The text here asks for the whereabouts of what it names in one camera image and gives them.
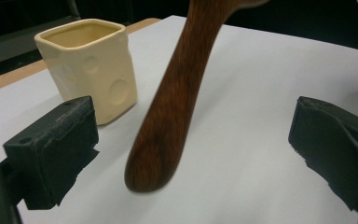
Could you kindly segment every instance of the cup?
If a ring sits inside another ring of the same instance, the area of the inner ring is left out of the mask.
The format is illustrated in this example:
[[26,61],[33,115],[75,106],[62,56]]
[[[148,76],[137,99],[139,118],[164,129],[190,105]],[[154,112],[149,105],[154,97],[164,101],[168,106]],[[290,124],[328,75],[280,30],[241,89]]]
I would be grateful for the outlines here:
[[90,95],[97,124],[116,119],[137,100],[126,27],[74,21],[34,37],[64,101]]

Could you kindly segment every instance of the wooden table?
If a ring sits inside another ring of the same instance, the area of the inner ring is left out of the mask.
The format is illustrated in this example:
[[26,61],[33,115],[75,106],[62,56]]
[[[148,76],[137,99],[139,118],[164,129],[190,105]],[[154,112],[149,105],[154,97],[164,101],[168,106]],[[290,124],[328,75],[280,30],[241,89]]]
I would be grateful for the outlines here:
[[[151,24],[157,22],[157,21],[159,21],[159,19],[155,19],[155,18],[138,21],[132,25],[129,25],[127,27],[127,32],[129,34],[133,33],[135,31],[140,30],[148,25],[151,25]],[[18,68],[16,70],[13,70],[6,74],[3,74],[0,76],[0,88],[5,87],[13,82],[21,80],[21,79],[28,77],[30,75],[33,75],[37,72],[40,72],[44,69],[46,69],[46,64],[43,60],[40,60],[35,63],[30,63],[28,65],[25,65],[21,68]]]

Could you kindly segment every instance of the white table surface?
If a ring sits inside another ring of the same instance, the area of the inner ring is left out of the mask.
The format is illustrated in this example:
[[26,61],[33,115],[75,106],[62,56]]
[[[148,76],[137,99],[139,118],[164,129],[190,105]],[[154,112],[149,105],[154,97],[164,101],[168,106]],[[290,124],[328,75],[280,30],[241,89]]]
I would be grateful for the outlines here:
[[[184,22],[169,17],[130,35],[136,106],[99,127],[100,154],[60,206],[18,205],[24,224],[357,223],[287,137],[301,95],[358,114],[358,50],[232,26],[213,46],[172,181],[151,194],[126,189],[128,154]],[[9,138],[61,102],[47,70],[0,89],[0,161]]]

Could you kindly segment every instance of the wooden handle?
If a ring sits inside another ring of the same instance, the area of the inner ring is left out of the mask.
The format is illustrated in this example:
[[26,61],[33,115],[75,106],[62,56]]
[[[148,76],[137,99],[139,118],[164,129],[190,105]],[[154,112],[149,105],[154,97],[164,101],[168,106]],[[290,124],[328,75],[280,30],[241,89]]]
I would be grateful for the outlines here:
[[213,42],[239,2],[243,0],[190,1],[185,28],[127,162],[125,182],[130,190],[160,189],[173,176]]

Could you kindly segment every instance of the circular indentation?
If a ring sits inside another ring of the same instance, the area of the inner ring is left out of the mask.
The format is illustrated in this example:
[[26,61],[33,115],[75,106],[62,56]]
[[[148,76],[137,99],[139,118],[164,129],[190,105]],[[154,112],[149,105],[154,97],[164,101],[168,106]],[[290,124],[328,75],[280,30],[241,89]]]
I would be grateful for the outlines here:
[[26,143],[31,142],[31,140],[32,140],[32,138],[30,138],[30,137],[22,138],[22,139],[19,141],[19,143],[20,143],[20,144],[26,144]]
[[88,57],[83,62],[83,70],[89,75],[94,75],[95,73],[97,73],[98,68],[99,68],[98,60],[94,56]]
[[119,105],[127,98],[128,93],[126,80],[118,79],[109,88],[109,101],[114,105]]
[[68,66],[68,65],[63,65],[62,66],[62,71],[63,73],[66,75],[66,77],[75,82],[76,81],[76,78],[75,78],[75,74],[74,72],[72,71],[72,69]]

